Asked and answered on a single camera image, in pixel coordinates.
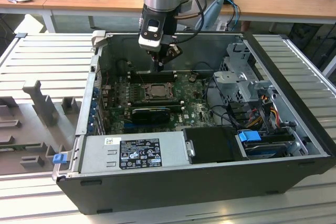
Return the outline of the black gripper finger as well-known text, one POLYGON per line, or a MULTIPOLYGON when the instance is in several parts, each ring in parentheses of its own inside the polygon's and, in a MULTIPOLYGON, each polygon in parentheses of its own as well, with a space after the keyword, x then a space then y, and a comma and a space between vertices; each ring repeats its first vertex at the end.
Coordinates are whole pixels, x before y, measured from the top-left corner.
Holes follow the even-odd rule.
POLYGON ((183 53, 183 50, 176 44, 170 44, 163 55, 162 64, 165 65, 168 62, 174 60, 183 53))
POLYGON ((152 51, 151 58, 153 60, 153 71, 154 72, 161 72, 164 69, 164 64, 162 63, 163 59, 163 51, 160 50, 159 52, 152 51))

